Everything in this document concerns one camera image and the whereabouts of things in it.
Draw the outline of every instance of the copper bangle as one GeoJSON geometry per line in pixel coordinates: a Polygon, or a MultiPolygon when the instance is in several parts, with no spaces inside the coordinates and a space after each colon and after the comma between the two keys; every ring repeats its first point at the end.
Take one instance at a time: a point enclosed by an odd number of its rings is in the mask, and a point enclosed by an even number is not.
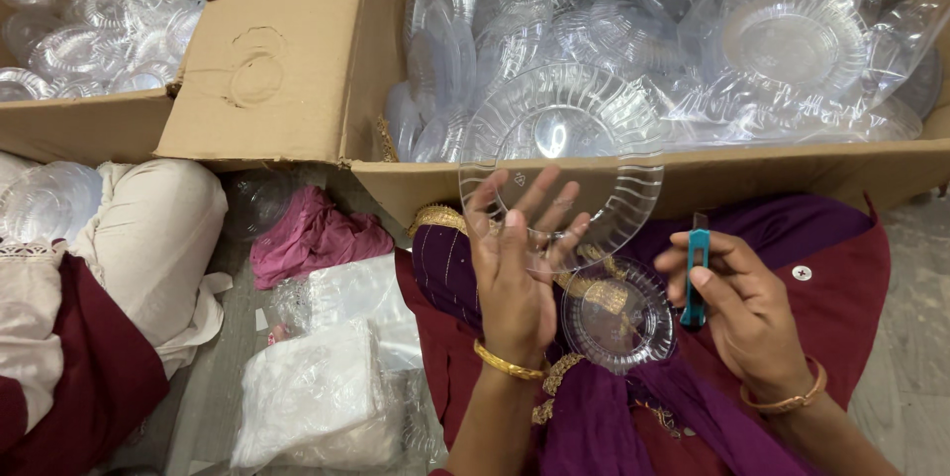
{"type": "Polygon", "coordinates": [[[754,404],[750,399],[749,389],[745,385],[742,385],[739,388],[739,395],[742,396],[742,401],[765,415],[788,413],[792,409],[804,408],[814,404],[815,400],[818,399],[818,395],[825,392],[828,376],[825,372],[825,367],[822,367],[822,364],[813,357],[806,355],[805,359],[812,361],[815,367],[818,368],[818,377],[815,379],[815,385],[805,396],[793,396],[788,400],[776,402],[775,404],[754,404]]]}
{"type": "Polygon", "coordinates": [[[519,367],[518,365],[512,365],[502,359],[501,357],[495,355],[494,353],[488,351],[481,344],[480,339],[475,339],[475,353],[481,357],[482,361],[485,361],[489,365],[492,365],[493,368],[502,371],[510,376],[515,376],[516,378],[521,378],[522,380],[542,380],[548,376],[551,371],[551,365],[544,360],[542,363],[542,370],[535,371],[532,369],[526,369],[525,367],[519,367]]]}

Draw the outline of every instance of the maroon kurta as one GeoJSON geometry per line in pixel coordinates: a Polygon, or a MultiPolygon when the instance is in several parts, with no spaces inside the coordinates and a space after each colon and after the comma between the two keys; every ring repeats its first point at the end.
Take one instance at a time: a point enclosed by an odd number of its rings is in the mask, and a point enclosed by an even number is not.
{"type": "Polygon", "coordinates": [[[67,253],[60,276],[63,303],[53,333],[63,347],[63,375],[49,413],[25,436],[20,384],[0,377],[0,474],[5,476],[85,474],[168,394],[159,355],[86,263],[67,253]]]}

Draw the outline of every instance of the white lace trim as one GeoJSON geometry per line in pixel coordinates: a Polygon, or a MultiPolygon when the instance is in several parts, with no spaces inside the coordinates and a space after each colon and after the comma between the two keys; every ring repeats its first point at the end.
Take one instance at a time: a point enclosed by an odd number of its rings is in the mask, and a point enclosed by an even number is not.
{"type": "Polygon", "coordinates": [[[49,242],[0,243],[0,263],[52,261],[59,264],[65,252],[65,240],[51,245],[49,242]]]}

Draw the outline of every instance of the white button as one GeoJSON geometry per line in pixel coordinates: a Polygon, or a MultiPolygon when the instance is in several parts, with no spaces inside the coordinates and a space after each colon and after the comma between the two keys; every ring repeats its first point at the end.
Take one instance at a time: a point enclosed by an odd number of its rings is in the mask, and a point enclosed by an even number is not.
{"type": "Polygon", "coordinates": [[[791,269],[791,275],[799,281],[808,281],[811,279],[811,268],[799,265],[791,269]]]}

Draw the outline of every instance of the hand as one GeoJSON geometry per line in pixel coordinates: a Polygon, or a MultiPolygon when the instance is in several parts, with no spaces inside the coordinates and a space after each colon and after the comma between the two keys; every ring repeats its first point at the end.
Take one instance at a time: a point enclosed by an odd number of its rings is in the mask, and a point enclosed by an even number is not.
{"type": "MultiPolygon", "coordinates": [[[[667,296],[686,305],[689,233],[654,261],[669,274],[667,296]]],[[[719,357],[761,404],[804,396],[814,386],[798,342],[785,284],[741,238],[710,232],[710,269],[693,267],[694,287],[706,300],[706,322],[719,357]]]]}
{"type": "MultiPolygon", "coordinates": [[[[549,166],[540,173],[505,215],[505,227],[500,233],[493,230],[485,209],[508,179],[506,170],[497,170],[485,179],[472,192],[466,210],[485,348],[508,363],[528,369],[540,367],[544,350],[558,329],[549,268],[560,263],[561,256],[577,245],[590,223],[590,215],[578,215],[569,232],[548,248],[545,256],[533,259],[537,271],[529,271],[527,220],[560,172],[557,166],[549,166]]],[[[546,237],[547,232],[560,226],[564,207],[570,206],[579,194],[576,182],[565,184],[558,196],[563,203],[552,204],[534,222],[533,235],[546,237]]]]}

